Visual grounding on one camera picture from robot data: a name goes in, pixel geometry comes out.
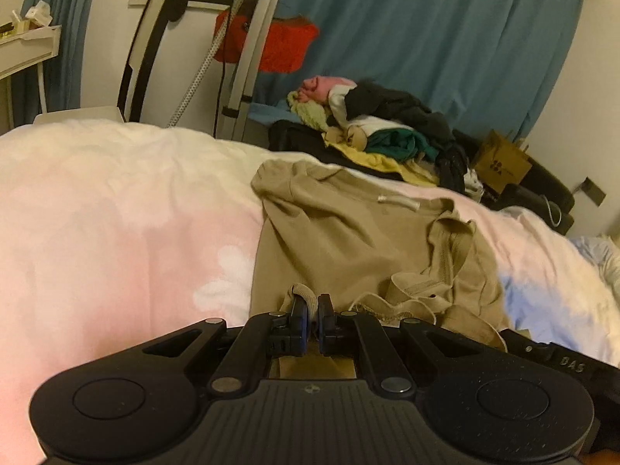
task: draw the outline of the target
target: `blue curtain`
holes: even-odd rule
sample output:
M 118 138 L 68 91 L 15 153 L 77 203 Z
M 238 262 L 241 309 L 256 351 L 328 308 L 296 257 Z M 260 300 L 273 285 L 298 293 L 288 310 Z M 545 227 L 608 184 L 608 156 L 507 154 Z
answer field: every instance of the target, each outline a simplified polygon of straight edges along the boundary
M 453 128 L 525 136 L 562 69 L 583 0 L 280 0 L 320 28 L 301 70 L 261 74 L 275 104 L 314 75 L 409 91 Z
M 38 1 L 24 0 L 22 15 Z M 79 108 L 84 38 L 92 0 L 43 1 L 52 7 L 51 26 L 63 26 L 58 57 L 43 63 L 48 111 Z M 11 87 L 15 126 L 30 124 L 40 112 L 35 68 L 13 75 Z

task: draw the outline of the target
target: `beige t-shirt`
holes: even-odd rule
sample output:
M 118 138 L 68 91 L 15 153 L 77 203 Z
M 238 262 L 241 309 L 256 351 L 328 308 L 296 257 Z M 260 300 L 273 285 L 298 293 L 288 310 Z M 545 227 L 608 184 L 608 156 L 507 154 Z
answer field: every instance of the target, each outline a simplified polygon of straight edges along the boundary
M 413 200 L 344 169 L 278 160 L 252 188 L 266 219 L 250 315 L 280 309 L 301 283 L 329 293 L 336 311 L 387 325 L 413 316 L 497 346 L 493 329 L 509 320 L 495 257 L 451 199 Z

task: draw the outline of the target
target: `white bedsheet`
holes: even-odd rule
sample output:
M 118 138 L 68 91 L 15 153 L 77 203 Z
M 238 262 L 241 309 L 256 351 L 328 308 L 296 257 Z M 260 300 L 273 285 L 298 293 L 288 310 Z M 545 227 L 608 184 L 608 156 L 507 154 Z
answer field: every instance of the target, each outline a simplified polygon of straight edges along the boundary
M 273 154 L 188 129 L 70 121 L 0 138 L 0 464 L 42 458 L 30 396 L 46 378 L 201 319 L 248 316 Z M 534 339 L 620 363 L 620 312 L 571 243 L 523 210 L 450 196 L 497 256 L 506 310 Z

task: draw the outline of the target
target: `metal screw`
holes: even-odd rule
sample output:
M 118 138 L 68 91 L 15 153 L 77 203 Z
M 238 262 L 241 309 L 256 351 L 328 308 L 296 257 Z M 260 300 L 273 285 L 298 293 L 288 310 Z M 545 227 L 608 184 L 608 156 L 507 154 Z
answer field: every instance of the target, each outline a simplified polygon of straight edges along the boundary
M 220 393 L 231 393 L 237 391 L 243 383 L 236 377 L 219 377 L 211 383 L 211 388 Z
M 304 388 L 304 391 L 305 391 L 306 393 L 309 393 L 309 394 L 311 394 L 311 395 L 314 395 L 315 393 L 320 392 L 320 388 L 319 388 L 317 385 L 315 385 L 315 384 L 309 384 L 308 386 L 306 386 L 306 387 Z
M 403 393 L 411 388 L 411 382 L 404 377 L 386 377 L 381 388 L 390 393 Z

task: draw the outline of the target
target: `circular pad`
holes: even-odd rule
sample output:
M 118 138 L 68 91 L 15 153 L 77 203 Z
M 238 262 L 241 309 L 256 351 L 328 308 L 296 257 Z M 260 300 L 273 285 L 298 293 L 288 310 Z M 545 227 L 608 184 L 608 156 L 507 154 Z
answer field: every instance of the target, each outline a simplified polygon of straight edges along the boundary
M 497 379 L 481 386 L 478 402 L 493 416 L 505 420 L 531 420 L 549 407 L 547 392 L 529 381 Z
M 73 405 L 84 416 L 116 420 L 129 416 L 145 403 L 145 390 L 128 379 L 99 379 L 85 384 L 73 397 Z

